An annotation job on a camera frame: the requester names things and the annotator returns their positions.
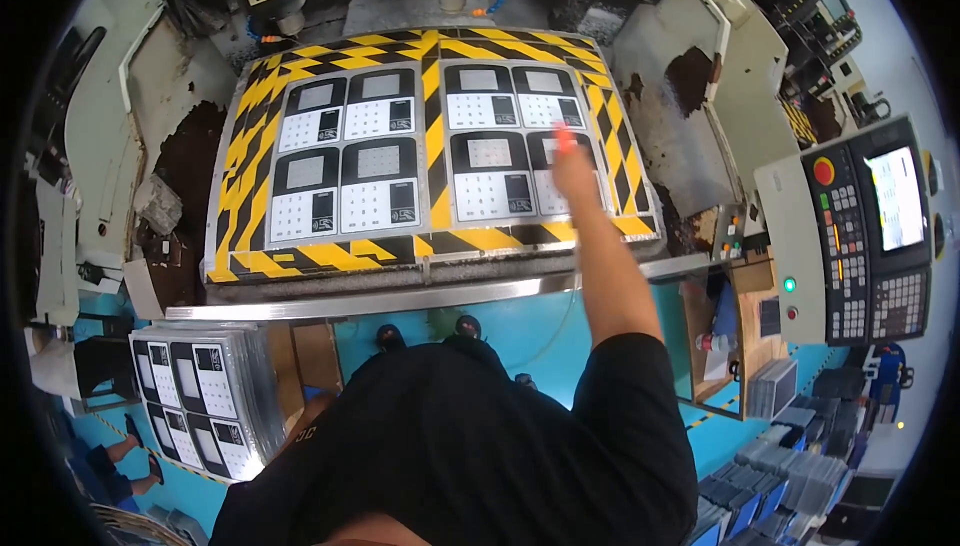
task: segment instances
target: person's arm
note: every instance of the person's arm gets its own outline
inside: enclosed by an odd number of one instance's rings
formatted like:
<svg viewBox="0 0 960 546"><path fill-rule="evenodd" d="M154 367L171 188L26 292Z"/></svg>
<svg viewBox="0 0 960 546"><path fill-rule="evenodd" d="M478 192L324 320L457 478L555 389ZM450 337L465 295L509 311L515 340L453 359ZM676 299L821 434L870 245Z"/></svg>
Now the person's arm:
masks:
<svg viewBox="0 0 960 546"><path fill-rule="evenodd" d="M594 167L566 129L557 129L553 177L566 198L580 242L583 307L593 346L621 334L646 334L663 341L650 285L620 232L597 199Z"/></svg>

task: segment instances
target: control panel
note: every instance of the control panel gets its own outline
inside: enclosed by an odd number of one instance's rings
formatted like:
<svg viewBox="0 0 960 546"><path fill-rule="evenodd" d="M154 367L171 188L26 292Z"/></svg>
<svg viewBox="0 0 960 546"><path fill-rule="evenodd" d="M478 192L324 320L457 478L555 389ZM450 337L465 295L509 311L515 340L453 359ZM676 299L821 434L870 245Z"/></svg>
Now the control panel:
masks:
<svg viewBox="0 0 960 546"><path fill-rule="evenodd" d="M866 333L870 261L865 256L863 212L857 178L845 148L834 148L815 158L803 159L812 175L813 193L821 233L826 284L827 335L834 339L862 338Z"/></svg>
<svg viewBox="0 0 960 546"><path fill-rule="evenodd" d="M755 172L779 302L793 312L781 319L785 339L847 346L924 333L932 240L919 168L902 116Z"/></svg>

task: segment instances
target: shoe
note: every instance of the shoe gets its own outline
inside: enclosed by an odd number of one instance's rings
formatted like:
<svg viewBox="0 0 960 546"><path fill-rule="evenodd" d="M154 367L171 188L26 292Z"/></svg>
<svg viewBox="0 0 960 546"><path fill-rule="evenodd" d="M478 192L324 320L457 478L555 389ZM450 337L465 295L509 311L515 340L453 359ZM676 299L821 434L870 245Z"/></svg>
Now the shoe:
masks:
<svg viewBox="0 0 960 546"><path fill-rule="evenodd" d="M160 485L163 485L163 469L161 462L154 455L147 455L147 464L150 465L150 474L156 477Z"/></svg>
<svg viewBox="0 0 960 546"><path fill-rule="evenodd" d="M476 318L470 316L469 314L464 314L457 319L457 324L453 328L453 333L458 336L473 337L474 339L480 339L482 332L480 330L480 321Z"/></svg>
<svg viewBox="0 0 960 546"><path fill-rule="evenodd" d="M136 444L140 448L143 448L143 438L140 437L140 431L137 429L137 423L134 422L134 418L131 417L128 412L124 412L123 416L126 419L126 434L136 438Z"/></svg>
<svg viewBox="0 0 960 546"><path fill-rule="evenodd" d="M407 342L396 325L381 325L376 330L376 347L380 352L396 352L406 348Z"/></svg>

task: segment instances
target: orange button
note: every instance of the orange button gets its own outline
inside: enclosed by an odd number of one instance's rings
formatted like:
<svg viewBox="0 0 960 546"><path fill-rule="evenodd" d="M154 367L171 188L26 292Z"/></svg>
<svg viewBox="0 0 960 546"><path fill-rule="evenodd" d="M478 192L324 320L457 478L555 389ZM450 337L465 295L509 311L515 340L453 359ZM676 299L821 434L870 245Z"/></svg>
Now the orange button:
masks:
<svg viewBox="0 0 960 546"><path fill-rule="evenodd" d="M836 176L834 172L834 163L831 159L821 156L813 163L813 176L822 186L828 186L834 182Z"/></svg>

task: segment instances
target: cardboard box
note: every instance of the cardboard box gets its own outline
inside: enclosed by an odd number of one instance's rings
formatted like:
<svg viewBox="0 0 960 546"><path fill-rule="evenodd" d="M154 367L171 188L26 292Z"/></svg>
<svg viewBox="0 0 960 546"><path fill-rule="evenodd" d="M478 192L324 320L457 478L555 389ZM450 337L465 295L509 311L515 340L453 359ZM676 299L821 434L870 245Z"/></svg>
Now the cardboard box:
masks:
<svg viewBox="0 0 960 546"><path fill-rule="evenodd" d="M334 393L343 391L333 329L326 324L294 326L293 336L303 385Z"/></svg>
<svg viewBox="0 0 960 546"><path fill-rule="evenodd" d="M283 410L283 418L304 407L304 386L300 372L297 371L297 352L294 350L290 324L273 322L267 326L267 344L270 347L270 361L276 372L276 396Z"/></svg>

